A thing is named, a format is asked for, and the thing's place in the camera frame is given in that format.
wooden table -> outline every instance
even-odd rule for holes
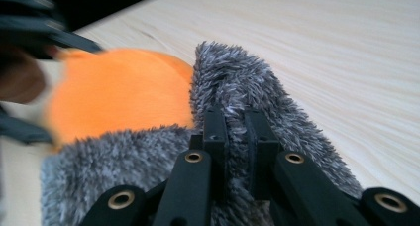
[[[420,0],[147,0],[78,33],[191,64],[203,41],[240,45],[271,65],[363,187],[420,204]],[[43,65],[54,86],[63,67]],[[48,97],[14,113],[36,121]],[[1,144],[5,225],[37,225],[48,147]]]

gray fuzzy fabric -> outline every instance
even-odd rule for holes
[[[212,225],[272,225],[268,203],[254,202],[248,187],[246,108],[260,109],[281,143],[311,157],[341,190],[360,197],[362,188],[334,147],[287,96],[269,66],[241,47],[203,43],[196,50],[190,103],[195,130],[177,126],[109,133],[79,141],[42,168],[43,225],[77,225],[107,189],[131,184],[148,190],[169,177],[190,135],[203,127],[216,103],[228,124],[228,201],[212,207]]]

